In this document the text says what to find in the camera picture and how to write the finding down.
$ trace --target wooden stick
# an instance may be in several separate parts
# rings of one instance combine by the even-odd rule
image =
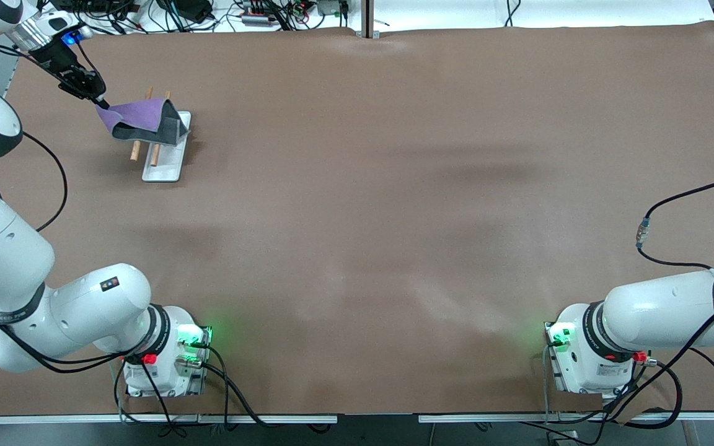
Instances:
[[[148,92],[145,93],[145,99],[150,99],[153,96],[153,86],[148,87]],[[131,161],[139,160],[139,147],[142,145],[142,141],[134,141],[131,145]]]
[[[169,91],[164,92],[164,98],[167,100],[170,99]],[[159,143],[153,144],[153,153],[151,154],[151,166],[156,167],[159,165],[159,152],[160,151],[161,151],[161,144],[159,144]]]

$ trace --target white tray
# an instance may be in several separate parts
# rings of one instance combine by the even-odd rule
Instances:
[[[178,111],[178,115],[181,116],[181,122],[191,133],[189,125],[192,122],[192,113]],[[162,145],[159,151],[159,163],[156,166],[151,166],[151,158],[153,150],[158,144],[150,144],[148,156],[145,157],[145,167],[142,169],[142,181],[162,181],[163,183],[178,181],[181,178],[183,155],[187,151],[187,138],[189,138],[189,133],[182,136],[178,145]]]

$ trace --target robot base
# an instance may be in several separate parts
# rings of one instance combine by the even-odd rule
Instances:
[[[151,374],[153,384],[159,389],[162,397],[178,397],[201,395],[206,381],[206,368],[200,366],[208,360],[207,348],[191,348],[181,342],[179,333],[181,325],[195,325],[192,317],[180,307],[164,307],[170,317],[170,334],[164,350],[156,355],[153,364],[145,364]],[[201,338],[198,344],[209,345],[211,342],[210,328],[201,328]],[[153,385],[142,364],[126,363],[123,369],[126,391],[133,397],[155,396]]]
[[[566,341],[553,347],[550,356],[555,386],[573,393],[601,393],[603,399],[611,400],[630,380],[633,361],[608,361],[591,349],[583,333],[583,313],[587,308],[584,303],[569,305],[558,321],[545,324],[547,341]]]

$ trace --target brown table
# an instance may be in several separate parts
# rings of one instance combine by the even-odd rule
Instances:
[[[181,180],[141,181],[90,104],[20,64],[7,98],[65,164],[49,284],[127,262],[215,329],[259,413],[536,412],[544,321],[675,274],[638,257],[649,205],[714,180],[714,24],[96,37],[111,103],[193,113]],[[34,225],[60,178],[0,160]],[[652,254],[714,265],[714,192],[658,211]],[[82,355],[94,354],[90,348]],[[676,367],[685,408],[714,370]],[[176,398],[221,412],[221,394]],[[0,415],[112,413],[105,367],[0,370]],[[668,406],[669,383],[651,399]],[[555,408],[595,407],[567,398]]]

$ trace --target gray floor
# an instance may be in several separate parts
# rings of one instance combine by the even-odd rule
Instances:
[[[714,444],[714,421],[697,421],[697,435],[688,443],[681,423],[658,431],[641,431],[607,426],[600,446],[700,446]],[[20,424],[0,426],[0,446],[34,444],[39,439],[42,446],[104,446],[129,444],[133,446],[162,445],[221,445],[259,446],[325,444],[399,446],[428,444],[431,424],[419,424],[417,417],[351,416],[340,417],[328,434],[315,434],[307,426],[286,426],[262,429],[244,424],[233,432],[217,434],[210,426],[187,427],[188,437],[157,439],[159,426],[122,426],[117,423],[100,424]],[[590,441],[596,435],[595,424],[579,424],[581,440]],[[523,424],[495,423],[488,432],[480,432],[473,424],[437,424],[434,445],[530,445],[547,444],[546,432]]]

